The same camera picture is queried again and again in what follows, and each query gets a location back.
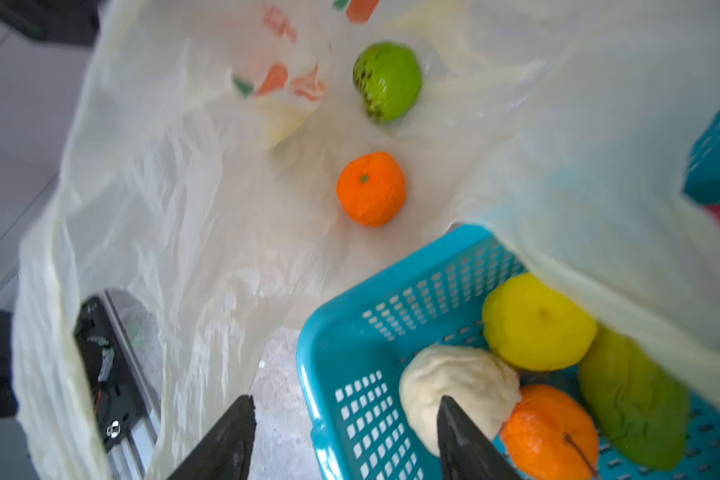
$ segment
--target wrinkled green fruit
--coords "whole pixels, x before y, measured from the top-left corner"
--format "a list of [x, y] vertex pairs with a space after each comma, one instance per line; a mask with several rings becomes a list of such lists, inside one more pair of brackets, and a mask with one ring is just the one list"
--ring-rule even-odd
[[408, 111], [422, 90], [422, 70], [405, 45], [384, 42], [360, 54], [352, 70], [356, 89], [365, 99], [365, 112], [379, 123]]
[[680, 463], [690, 391], [632, 340], [601, 326], [579, 363], [579, 384], [590, 413], [621, 455], [655, 470]]

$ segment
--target translucent plastic bag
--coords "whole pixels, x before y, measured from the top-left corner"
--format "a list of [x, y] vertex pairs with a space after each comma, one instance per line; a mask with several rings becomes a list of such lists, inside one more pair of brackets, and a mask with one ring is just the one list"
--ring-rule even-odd
[[[351, 70], [383, 39], [416, 50], [425, 82], [379, 127]], [[128, 290], [159, 319], [148, 476], [164, 478], [249, 388], [274, 327], [300, 326], [460, 220], [495, 229], [720, 404], [720, 232], [679, 193], [719, 106], [720, 0], [114, 0], [58, 192], [20, 255], [14, 389], [38, 471], [106, 478], [72, 337], [89, 294]], [[367, 230], [334, 188], [375, 150], [399, 160], [408, 202]], [[598, 201], [613, 208], [587, 221]], [[598, 263], [619, 228], [632, 245], [607, 244], [614, 258]], [[677, 284], [646, 271], [645, 245], [678, 265]], [[704, 299], [706, 326], [691, 300], [662, 296], [673, 288]]]

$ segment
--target plastic basket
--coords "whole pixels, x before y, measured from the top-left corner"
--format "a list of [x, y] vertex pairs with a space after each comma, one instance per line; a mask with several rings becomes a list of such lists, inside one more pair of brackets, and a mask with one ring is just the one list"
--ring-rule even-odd
[[[720, 114], [692, 157], [686, 191], [720, 200]], [[442, 477], [439, 459], [408, 427], [398, 397], [400, 375], [432, 343], [487, 348], [483, 301], [523, 272], [489, 232], [462, 226], [309, 318], [296, 357], [326, 480]], [[551, 382], [578, 397], [575, 369], [556, 373]], [[496, 444], [504, 452], [498, 437]], [[720, 480], [720, 414], [693, 397], [686, 455], [672, 472], [635, 466], [604, 438], [598, 469], [604, 480]]]

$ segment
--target steamed bun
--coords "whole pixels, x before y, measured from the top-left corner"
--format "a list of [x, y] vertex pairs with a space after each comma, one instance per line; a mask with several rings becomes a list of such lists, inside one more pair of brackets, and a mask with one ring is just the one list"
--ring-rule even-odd
[[432, 345], [420, 351], [400, 378], [400, 403], [408, 425], [438, 457], [438, 410], [446, 395], [489, 440], [521, 400], [518, 375], [485, 350]]

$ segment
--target yellow fruit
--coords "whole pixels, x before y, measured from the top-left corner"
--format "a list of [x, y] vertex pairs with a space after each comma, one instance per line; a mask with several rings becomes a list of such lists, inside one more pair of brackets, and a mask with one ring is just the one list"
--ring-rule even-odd
[[507, 363], [546, 372], [576, 365], [597, 334], [597, 323], [531, 274], [500, 285], [483, 304], [483, 334]]

